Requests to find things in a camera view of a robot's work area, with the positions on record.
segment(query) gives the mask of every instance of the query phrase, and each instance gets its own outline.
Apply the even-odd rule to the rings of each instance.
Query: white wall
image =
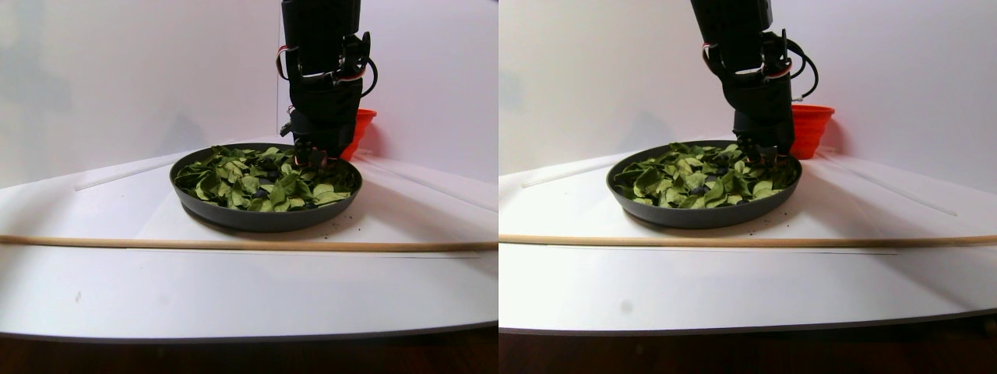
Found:
[[[845,153],[997,193],[997,2],[774,0]],[[800,81],[797,87],[809,86]]]
[[[688,1],[506,0],[501,171],[730,133]]]
[[[772,6],[773,30],[821,71],[807,103],[837,110],[825,144],[997,192],[997,2]],[[506,0],[500,16],[503,173],[729,134],[689,1]],[[797,94],[809,86],[794,80]]]
[[[492,0],[362,2],[359,34],[371,33],[380,77],[360,102],[378,112],[360,148],[498,182],[498,7]],[[278,125],[287,121],[287,95],[280,80]]]
[[[270,134],[277,1],[0,1],[0,187]]]

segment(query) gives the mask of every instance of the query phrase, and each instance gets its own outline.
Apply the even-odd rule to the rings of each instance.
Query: dark plate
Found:
[[[734,141],[699,141],[685,144],[689,146],[725,148],[734,143]],[[609,170],[609,175],[606,176],[606,185],[609,186],[609,190],[612,191],[613,196],[616,197],[616,201],[623,206],[623,209],[640,219],[654,224],[677,228],[716,228],[747,222],[775,210],[783,202],[786,202],[790,198],[790,195],[793,194],[793,191],[797,189],[797,184],[800,182],[800,179],[797,178],[792,185],[779,193],[740,205],[697,209],[645,205],[626,198],[626,196],[617,192],[616,188],[613,187],[613,176],[620,174],[628,165],[659,157],[668,152],[668,150],[670,150],[669,146],[663,146],[630,156],[616,164],[616,166]],[[790,158],[793,167],[797,168],[797,171],[802,175],[803,166],[800,165],[800,161],[793,157]]]
[[[291,148],[289,145],[268,143],[243,143],[227,145],[226,147],[256,151],[266,151],[270,147],[276,147],[281,151]],[[173,179],[176,178],[176,174],[179,173],[180,169],[194,162],[207,160],[210,156],[211,148],[208,148],[194,152],[177,161],[176,164],[173,164],[173,168],[169,170],[169,184],[173,186],[176,195],[180,197],[180,203],[183,204],[183,207],[188,212],[211,223],[241,231],[282,232],[301,229],[324,222],[346,210],[357,194],[360,193],[360,187],[363,186],[363,178],[360,176],[360,171],[357,171],[349,163],[344,162],[357,175],[358,181],[357,190],[349,197],[314,209],[298,211],[246,211],[230,209],[201,201],[197,197],[184,193],[179,187],[173,184]]]

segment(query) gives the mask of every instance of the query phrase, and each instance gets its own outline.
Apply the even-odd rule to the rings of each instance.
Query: robotic arm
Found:
[[[734,107],[734,134],[749,161],[765,162],[759,148],[775,147],[777,157],[789,154],[794,141],[790,79],[807,63],[817,68],[799,45],[765,30],[772,26],[769,0],[692,0],[703,35],[703,60],[720,79],[724,97]],[[791,74],[788,51],[803,59]]]
[[[360,98],[377,84],[370,33],[355,35],[360,0],[283,0],[281,11],[287,45],[278,51],[277,69],[290,83],[292,107],[280,136],[293,135],[298,165],[309,165],[313,151],[322,154],[323,163],[339,158],[353,142]],[[374,82],[361,93],[368,64]]]

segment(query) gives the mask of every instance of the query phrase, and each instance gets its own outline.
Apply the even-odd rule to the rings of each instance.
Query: orange collapsible bowl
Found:
[[[343,154],[340,155],[340,159],[345,161],[350,161],[353,159],[353,153],[357,152],[357,147],[360,145],[360,139],[364,137],[364,133],[367,132],[367,126],[371,124],[374,117],[377,116],[376,111],[369,109],[358,109],[357,110],[357,127],[353,130],[353,143],[350,147],[347,147]]]
[[[793,130],[796,133],[796,140],[793,141],[790,155],[797,160],[813,158],[832,114],[834,108],[831,107],[793,104]]]

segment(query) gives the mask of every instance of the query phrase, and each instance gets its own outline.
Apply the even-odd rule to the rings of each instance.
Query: wooden dowel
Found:
[[[262,240],[164,240],[164,239],[106,239],[87,237],[52,237],[0,235],[0,243],[52,246],[87,246],[103,248],[159,248],[159,249],[219,249],[219,250],[275,250],[313,252],[454,252],[497,250],[495,241],[474,242],[319,242],[319,241],[262,241]]]
[[[997,244],[997,235],[913,238],[581,237],[500,234],[515,244],[695,247],[930,247]]]

